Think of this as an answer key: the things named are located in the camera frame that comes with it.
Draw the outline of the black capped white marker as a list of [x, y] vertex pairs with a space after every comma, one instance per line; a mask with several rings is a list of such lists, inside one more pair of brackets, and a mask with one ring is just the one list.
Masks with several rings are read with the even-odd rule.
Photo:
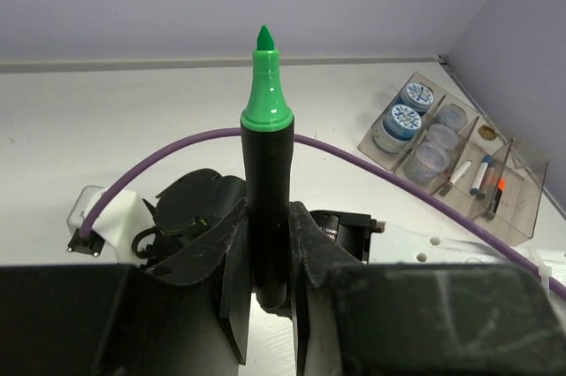
[[446, 196], [452, 190], [455, 184], [468, 172], [471, 167], [471, 161], [467, 160], [461, 164], [454, 173], [450, 176], [449, 180], [443, 185], [439, 191], [440, 196]]

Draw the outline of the orange highlighter cap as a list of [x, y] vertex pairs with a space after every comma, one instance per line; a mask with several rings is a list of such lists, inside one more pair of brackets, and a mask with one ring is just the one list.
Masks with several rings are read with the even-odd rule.
[[499, 184], [498, 184], [498, 190], [500, 190], [501, 192], [504, 191], [505, 184], [506, 184], [505, 179], [501, 178], [500, 181], [499, 181]]

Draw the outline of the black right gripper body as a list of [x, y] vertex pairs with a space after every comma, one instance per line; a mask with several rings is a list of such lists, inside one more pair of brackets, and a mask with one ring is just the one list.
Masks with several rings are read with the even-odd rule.
[[157, 194], [155, 205], [145, 201], [152, 223], [132, 240], [141, 269], [158, 265], [209, 232], [245, 196], [243, 179], [203, 168]]

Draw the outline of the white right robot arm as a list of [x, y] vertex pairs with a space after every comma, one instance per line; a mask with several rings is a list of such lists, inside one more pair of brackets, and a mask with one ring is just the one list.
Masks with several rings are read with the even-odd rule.
[[[156, 265], [210, 231], [246, 195], [244, 180], [204, 168], [187, 173], [148, 206], [152, 228], [137, 234], [133, 252]], [[312, 211], [317, 228], [365, 264], [504, 264], [491, 247], [412, 232], [369, 214]]]

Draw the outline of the clear jar of clips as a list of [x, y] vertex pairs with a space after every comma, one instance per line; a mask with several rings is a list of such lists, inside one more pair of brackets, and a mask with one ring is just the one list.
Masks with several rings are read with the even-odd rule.
[[445, 104], [438, 110], [433, 122], [459, 133], [468, 125], [469, 120], [463, 108], [456, 104]]
[[403, 171], [409, 180], [418, 184], [428, 184], [450, 163], [448, 153], [434, 142], [419, 144], [407, 157]]
[[432, 124], [426, 131], [425, 139], [446, 152], [454, 150], [460, 141], [454, 130], [441, 123]]

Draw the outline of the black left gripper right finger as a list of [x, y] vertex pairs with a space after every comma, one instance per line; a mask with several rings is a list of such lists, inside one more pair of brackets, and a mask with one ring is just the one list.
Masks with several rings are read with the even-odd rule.
[[288, 226], [296, 373], [336, 375], [341, 356], [330, 275], [362, 263], [319, 229], [303, 203], [289, 205]]

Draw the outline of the blue cleaning gel jar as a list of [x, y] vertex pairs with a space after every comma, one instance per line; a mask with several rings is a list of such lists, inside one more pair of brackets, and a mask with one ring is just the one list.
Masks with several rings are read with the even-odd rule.
[[408, 83], [400, 92], [399, 99], [419, 115], [426, 114], [435, 102], [432, 90], [417, 82]]
[[387, 153], [401, 151], [421, 130], [421, 116], [404, 104], [394, 104], [373, 128], [373, 141]]

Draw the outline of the green highlighter black body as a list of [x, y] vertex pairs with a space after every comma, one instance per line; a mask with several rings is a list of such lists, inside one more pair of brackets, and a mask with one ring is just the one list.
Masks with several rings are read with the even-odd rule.
[[294, 113], [282, 91], [279, 50], [267, 26], [261, 26], [252, 52], [251, 90], [240, 122], [256, 298], [275, 309], [287, 299]]

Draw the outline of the orange highlighter black body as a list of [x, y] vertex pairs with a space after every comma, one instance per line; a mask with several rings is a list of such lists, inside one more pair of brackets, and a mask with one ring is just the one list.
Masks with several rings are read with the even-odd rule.
[[496, 215], [496, 213], [499, 209], [500, 203], [501, 203], [502, 194], [503, 194], [503, 191], [501, 192], [500, 190], [498, 190], [498, 187], [497, 187], [497, 189], [495, 191], [494, 199], [492, 200], [490, 208], [485, 215], [485, 218], [487, 220], [494, 220], [495, 215]]

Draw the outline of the blue capped white marker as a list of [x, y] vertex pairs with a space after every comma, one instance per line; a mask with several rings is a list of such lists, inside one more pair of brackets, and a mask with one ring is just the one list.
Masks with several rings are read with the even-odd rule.
[[492, 163], [492, 156], [491, 155], [484, 155], [483, 158], [481, 159], [480, 165], [478, 167], [478, 171], [476, 173], [476, 176], [473, 180], [473, 182], [471, 183], [470, 186], [470, 195], [471, 196], [477, 196], [479, 193], [479, 190], [481, 188], [482, 182], [486, 176], [487, 170], [490, 166], [490, 164]]

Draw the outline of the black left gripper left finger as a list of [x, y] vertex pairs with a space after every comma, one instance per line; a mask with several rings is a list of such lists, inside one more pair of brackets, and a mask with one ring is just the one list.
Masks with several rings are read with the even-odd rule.
[[235, 375], [245, 364], [252, 271], [247, 202], [154, 267], [164, 289], [143, 351], [146, 375]]

